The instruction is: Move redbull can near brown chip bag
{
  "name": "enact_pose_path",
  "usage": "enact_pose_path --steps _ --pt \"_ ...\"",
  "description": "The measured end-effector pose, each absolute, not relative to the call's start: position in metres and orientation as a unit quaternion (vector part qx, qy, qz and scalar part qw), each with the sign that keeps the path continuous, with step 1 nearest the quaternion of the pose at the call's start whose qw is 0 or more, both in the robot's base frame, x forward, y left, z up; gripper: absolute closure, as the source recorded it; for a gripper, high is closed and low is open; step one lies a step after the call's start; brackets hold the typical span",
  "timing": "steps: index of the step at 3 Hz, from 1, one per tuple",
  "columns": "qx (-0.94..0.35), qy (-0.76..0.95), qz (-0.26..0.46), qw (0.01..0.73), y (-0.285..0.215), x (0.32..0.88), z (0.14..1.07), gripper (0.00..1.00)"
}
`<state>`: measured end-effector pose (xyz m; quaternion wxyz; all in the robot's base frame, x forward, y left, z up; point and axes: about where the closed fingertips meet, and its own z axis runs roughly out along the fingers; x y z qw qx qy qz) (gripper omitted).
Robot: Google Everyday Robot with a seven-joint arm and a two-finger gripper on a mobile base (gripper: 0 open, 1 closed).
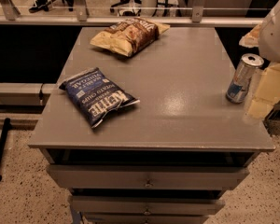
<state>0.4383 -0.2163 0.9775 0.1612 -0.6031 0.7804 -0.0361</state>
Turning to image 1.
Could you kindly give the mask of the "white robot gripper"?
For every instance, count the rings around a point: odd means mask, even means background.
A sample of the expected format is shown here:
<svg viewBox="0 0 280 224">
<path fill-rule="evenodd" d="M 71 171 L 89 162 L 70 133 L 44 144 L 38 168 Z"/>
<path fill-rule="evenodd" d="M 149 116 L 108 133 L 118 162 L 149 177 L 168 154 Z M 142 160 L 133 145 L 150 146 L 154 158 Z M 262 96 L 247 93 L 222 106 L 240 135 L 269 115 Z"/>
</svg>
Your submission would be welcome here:
<svg viewBox="0 0 280 224">
<path fill-rule="evenodd" d="M 244 35 L 239 45 L 259 47 L 259 55 L 270 62 L 261 75 L 246 114 L 253 119 L 264 119 L 280 101 L 280 0 L 264 18 Z"/>
</svg>

